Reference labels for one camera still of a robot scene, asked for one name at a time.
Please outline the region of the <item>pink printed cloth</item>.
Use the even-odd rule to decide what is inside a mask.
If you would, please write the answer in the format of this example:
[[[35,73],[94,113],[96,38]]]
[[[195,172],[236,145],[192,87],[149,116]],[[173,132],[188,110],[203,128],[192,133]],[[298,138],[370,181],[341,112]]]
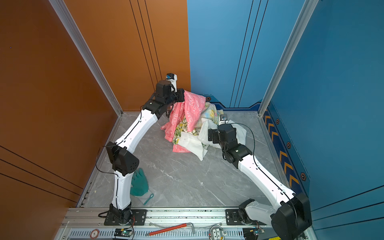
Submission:
[[[188,134],[196,136],[196,124],[205,107],[206,98],[188,91],[185,91],[185,101],[173,105],[170,120],[161,127],[165,131],[165,139],[172,143],[177,125],[186,117],[188,122]],[[174,153],[188,153],[189,150],[173,144]]]

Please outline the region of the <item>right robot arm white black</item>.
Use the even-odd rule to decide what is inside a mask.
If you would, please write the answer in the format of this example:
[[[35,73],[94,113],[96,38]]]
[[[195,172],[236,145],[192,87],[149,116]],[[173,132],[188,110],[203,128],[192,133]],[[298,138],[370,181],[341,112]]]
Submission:
[[[232,124],[222,124],[208,130],[208,141],[219,144],[223,159],[248,176],[264,193],[270,205],[248,199],[239,205],[239,218],[245,225],[263,223],[273,228],[282,240],[303,237],[312,226],[309,198],[295,193],[276,179],[257,161],[254,153],[237,140],[237,130]]]

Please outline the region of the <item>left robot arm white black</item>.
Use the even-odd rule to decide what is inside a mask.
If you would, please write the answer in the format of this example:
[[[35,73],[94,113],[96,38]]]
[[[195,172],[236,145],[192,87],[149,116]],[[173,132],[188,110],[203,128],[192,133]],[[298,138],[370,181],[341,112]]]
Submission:
[[[175,103],[184,101],[184,89],[177,88],[177,80],[162,80],[144,104],[139,116],[116,142],[105,146],[115,176],[114,197],[107,212],[104,225],[126,226],[132,223],[131,186],[132,178],[139,167],[135,149],[143,136],[159,118]]]

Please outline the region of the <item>white cloth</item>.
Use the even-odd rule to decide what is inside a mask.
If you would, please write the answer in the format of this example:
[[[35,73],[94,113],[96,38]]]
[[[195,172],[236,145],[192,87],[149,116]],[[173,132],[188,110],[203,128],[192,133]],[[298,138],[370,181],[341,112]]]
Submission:
[[[208,141],[208,129],[218,129],[219,144]],[[209,147],[221,149],[223,159],[235,165],[242,161],[244,157],[253,154],[245,145],[246,133],[247,131],[236,123],[216,125],[211,120],[206,120],[196,136],[182,132],[178,145],[195,154],[201,161],[204,159]]]

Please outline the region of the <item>pastel floral cloth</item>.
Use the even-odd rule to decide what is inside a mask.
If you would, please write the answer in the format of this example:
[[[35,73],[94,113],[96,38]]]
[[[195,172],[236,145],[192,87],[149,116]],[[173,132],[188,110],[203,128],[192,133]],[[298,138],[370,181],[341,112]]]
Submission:
[[[203,119],[208,119],[214,122],[216,125],[219,124],[220,115],[224,114],[223,110],[217,110],[216,105],[209,102],[205,102],[205,107],[200,115],[200,118],[196,124],[196,128],[200,128],[203,125]]]

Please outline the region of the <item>lemon print cloth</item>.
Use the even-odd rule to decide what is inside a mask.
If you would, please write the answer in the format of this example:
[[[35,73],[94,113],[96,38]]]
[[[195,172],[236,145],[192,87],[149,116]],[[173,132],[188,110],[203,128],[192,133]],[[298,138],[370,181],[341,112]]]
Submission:
[[[172,141],[174,145],[177,145],[179,143],[182,132],[188,132],[188,122],[186,117],[183,118],[183,120],[177,125],[175,129],[174,138]]]

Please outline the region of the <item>green rubber glove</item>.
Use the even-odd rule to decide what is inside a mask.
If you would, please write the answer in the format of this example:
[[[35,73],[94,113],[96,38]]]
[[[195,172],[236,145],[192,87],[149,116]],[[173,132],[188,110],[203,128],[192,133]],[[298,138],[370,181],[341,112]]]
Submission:
[[[131,182],[131,195],[135,197],[141,197],[149,191],[149,184],[147,177],[142,168],[137,169],[133,173]]]

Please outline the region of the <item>white connector block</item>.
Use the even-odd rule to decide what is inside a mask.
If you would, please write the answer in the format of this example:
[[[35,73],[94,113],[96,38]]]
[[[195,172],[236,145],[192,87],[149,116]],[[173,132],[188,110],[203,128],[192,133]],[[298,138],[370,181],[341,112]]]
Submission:
[[[209,229],[209,240],[224,240],[227,232],[219,225],[213,225]]]

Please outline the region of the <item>small circuit board right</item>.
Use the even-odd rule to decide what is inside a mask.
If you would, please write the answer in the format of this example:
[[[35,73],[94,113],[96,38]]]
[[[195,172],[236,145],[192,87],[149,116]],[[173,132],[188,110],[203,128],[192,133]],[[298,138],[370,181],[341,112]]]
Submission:
[[[258,240],[260,234],[264,234],[262,228],[243,228],[243,236],[245,240]]]

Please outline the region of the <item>green circuit board left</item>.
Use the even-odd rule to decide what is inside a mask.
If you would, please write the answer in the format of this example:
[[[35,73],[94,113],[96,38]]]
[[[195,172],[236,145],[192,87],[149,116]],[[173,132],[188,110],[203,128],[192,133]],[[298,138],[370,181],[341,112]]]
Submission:
[[[134,230],[129,228],[115,229],[113,240],[132,240],[134,238]]]

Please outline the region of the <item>red round sticker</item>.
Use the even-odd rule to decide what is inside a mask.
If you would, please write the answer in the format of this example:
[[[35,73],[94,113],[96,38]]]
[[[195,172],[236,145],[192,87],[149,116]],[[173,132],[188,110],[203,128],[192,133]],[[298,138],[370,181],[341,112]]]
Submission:
[[[100,234],[99,229],[92,230],[91,233],[90,233],[90,239],[91,240],[97,239],[99,237],[99,234]]]

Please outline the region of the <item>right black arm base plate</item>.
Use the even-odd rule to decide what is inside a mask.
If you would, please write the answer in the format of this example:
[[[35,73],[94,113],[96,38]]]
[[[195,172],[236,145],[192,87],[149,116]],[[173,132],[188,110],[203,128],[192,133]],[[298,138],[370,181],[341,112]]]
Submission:
[[[253,220],[244,220],[240,214],[239,209],[226,209],[226,223],[228,226],[239,226],[239,225],[253,225],[253,226],[265,226],[263,222],[253,221]]]

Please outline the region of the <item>red handled hex key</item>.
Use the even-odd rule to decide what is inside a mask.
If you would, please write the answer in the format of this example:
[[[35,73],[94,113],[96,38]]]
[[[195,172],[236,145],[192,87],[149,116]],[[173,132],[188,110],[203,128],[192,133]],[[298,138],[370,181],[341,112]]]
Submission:
[[[172,226],[172,227],[167,227],[165,229],[149,232],[149,233],[145,234],[145,236],[159,235],[162,233],[170,232],[170,231],[177,230],[177,229],[187,228],[187,227],[190,227],[192,229],[193,235],[196,234],[195,227],[192,223],[184,223],[184,224],[180,224],[180,225],[176,225],[176,226]]]

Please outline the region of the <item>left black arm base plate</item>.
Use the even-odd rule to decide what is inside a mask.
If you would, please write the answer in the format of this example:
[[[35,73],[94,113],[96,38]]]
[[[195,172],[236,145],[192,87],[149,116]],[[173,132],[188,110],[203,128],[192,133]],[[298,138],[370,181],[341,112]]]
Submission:
[[[107,212],[105,226],[144,226],[147,217],[145,209],[130,209],[127,211],[109,210]]]

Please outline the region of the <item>aluminium front rail frame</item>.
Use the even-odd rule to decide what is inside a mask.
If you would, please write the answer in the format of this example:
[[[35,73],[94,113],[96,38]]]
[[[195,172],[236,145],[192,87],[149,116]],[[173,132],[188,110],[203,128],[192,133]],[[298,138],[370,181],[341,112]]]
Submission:
[[[278,240],[279,237],[270,226],[239,225],[228,226],[226,223],[226,209],[235,207],[181,207],[181,208],[132,208],[147,210],[144,226],[105,226],[107,209],[103,208],[71,208],[62,221],[56,240],[91,240],[90,233],[99,229],[96,240],[113,240],[115,229],[129,228],[134,230],[133,240],[209,240],[209,229],[213,225],[221,226],[226,232],[225,240],[244,240],[243,228],[262,228],[258,240]],[[145,234],[167,227],[184,223],[192,223],[196,234],[192,234],[190,227],[173,230],[154,236]]]

